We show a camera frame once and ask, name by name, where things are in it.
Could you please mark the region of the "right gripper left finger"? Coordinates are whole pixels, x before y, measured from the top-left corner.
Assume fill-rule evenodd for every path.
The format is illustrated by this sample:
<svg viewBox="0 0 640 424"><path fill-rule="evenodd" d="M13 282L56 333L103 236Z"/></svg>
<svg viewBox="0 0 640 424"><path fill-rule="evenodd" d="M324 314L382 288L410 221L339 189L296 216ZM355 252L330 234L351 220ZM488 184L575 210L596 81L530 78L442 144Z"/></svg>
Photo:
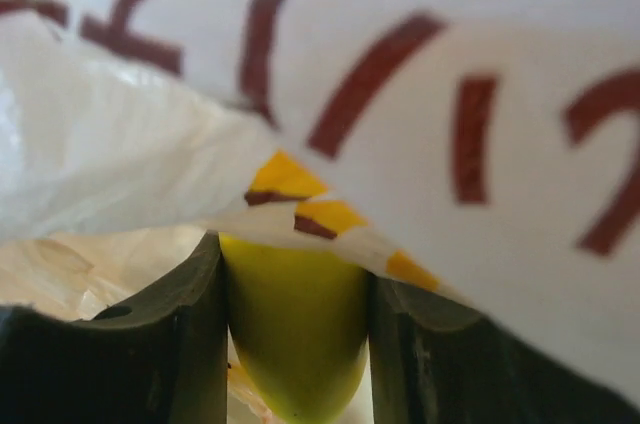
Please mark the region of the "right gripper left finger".
<svg viewBox="0 0 640 424"><path fill-rule="evenodd" d="M2 306L2 422L226 422L224 271L207 233L175 269L91 320Z"/></svg>

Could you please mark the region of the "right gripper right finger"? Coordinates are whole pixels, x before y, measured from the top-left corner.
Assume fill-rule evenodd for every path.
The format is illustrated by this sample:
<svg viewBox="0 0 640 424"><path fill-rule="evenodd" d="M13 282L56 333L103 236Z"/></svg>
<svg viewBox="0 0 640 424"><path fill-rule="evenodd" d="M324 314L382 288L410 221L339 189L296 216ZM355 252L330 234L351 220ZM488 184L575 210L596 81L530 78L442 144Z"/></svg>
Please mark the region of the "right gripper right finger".
<svg viewBox="0 0 640 424"><path fill-rule="evenodd" d="M377 423L636 423L639 411L482 313L374 277L369 352Z"/></svg>

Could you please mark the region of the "fake yellow green pear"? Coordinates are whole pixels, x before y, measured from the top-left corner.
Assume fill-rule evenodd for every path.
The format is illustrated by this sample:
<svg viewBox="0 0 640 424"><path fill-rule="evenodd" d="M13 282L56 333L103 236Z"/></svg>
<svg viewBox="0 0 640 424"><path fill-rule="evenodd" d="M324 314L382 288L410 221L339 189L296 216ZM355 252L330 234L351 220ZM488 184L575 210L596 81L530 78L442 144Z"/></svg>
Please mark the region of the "fake yellow green pear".
<svg viewBox="0 0 640 424"><path fill-rule="evenodd" d="M331 423L366 364L369 274L328 251L219 236L240 364L285 423Z"/></svg>

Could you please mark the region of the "translucent orange plastic bag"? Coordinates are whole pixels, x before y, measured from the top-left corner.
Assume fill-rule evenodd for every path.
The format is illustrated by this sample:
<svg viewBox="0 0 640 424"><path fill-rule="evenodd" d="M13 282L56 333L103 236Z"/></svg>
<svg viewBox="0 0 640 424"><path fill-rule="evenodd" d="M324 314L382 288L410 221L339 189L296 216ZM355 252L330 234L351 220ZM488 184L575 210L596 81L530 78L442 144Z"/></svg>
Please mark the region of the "translucent orange plastic bag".
<svg viewBox="0 0 640 424"><path fill-rule="evenodd" d="M1 238L233 208L281 146L639 409L639 0L1 0Z"/></svg>

